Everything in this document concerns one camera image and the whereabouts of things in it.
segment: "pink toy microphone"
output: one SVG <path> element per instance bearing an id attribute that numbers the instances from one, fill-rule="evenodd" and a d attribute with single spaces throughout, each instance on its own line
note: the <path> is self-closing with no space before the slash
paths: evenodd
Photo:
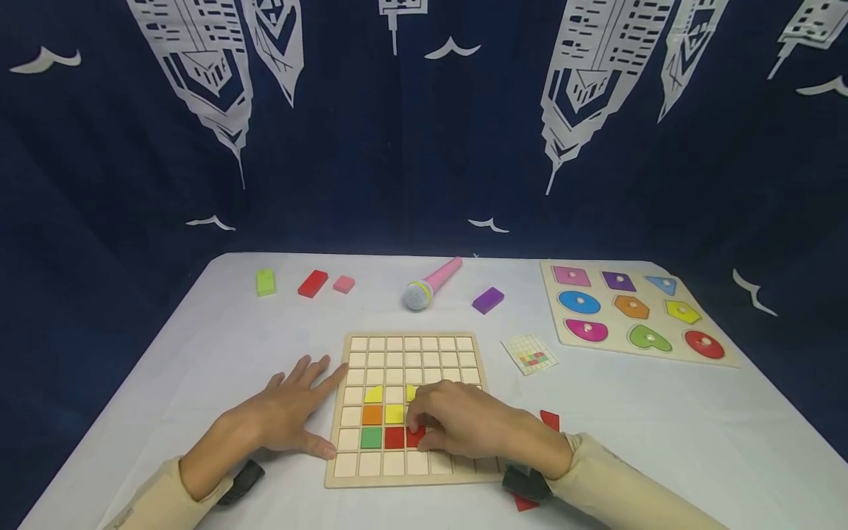
<path id="1" fill-rule="evenodd" d="M 420 282 L 412 282 L 404 290 L 404 304 L 413 311 L 420 311 L 430 305 L 432 297 L 448 279 L 462 266 L 462 258 L 453 258 L 437 271 Z"/>

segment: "hand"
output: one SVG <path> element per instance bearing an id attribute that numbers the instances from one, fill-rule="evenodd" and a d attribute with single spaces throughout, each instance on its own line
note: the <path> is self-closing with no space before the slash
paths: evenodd
<path id="1" fill-rule="evenodd" d="M 257 448 L 293 449 L 328 460 L 335 458 L 336 448 L 328 440 L 304 428 L 306 420 L 348 373 L 348 366 L 341 365 L 312 388 L 315 379 L 329 365 L 328 355 L 311 364 L 310 357 L 305 355 L 288 378 L 283 373 L 275 374 L 265 390 L 227 411 L 225 416 L 237 418 L 236 423 L 254 436 Z"/>
<path id="2" fill-rule="evenodd" d="M 552 479 L 565 475 L 571 466 L 571 446 L 561 434 L 473 385 L 440 381 L 418 388 L 406 422 L 412 432 L 432 424 L 418 443 L 422 451 L 444 449 L 471 458 L 502 456 Z"/>

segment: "navy blue backdrop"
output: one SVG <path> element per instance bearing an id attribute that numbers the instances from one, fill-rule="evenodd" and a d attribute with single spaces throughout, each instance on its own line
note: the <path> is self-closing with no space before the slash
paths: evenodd
<path id="1" fill-rule="evenodd" d="M 649 259 L 848 455 L 846 0 L 158 5 L 3 1 L 0 527 L 229 251 Z"/>

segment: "light blue piece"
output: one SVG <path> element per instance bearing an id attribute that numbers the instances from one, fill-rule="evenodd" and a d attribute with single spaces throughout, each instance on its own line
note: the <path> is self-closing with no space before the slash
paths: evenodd
<path id="1" fill-rule="evenodd" d="M 648 282 L 656 285 L 662 292 L 667 294 L 668 296 L 674 296 L 674 293 L 678 290 L 678 281 L 674 278 L 665 278 L 663 276 L 646 276 L 644 278 Z"/>
<path id="2" fill-rule="evenodd" d="M 563 291 L 557 297 L 562 307 L 581 315 L 593 315 L 600 311 L 600 302 L 590 294 L 579 291 Z"/>

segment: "sleeve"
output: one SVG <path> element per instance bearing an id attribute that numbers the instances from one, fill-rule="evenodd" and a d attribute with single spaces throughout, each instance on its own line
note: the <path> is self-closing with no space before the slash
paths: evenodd
<path id="1" fill-rule="evenodd" d="M 191 530 L 231 487 L 232 478 L 225 477 L 197 502 L 182 485 L 180 459 L 168 460 L 103 530 Z"/>
<path id="2" fill-rule="evenodd" d="M 573 451 L 571 468 L 548 485 L 568 504 L 613 530 L 727 530 L 585 432 L 565 436 Z"/>

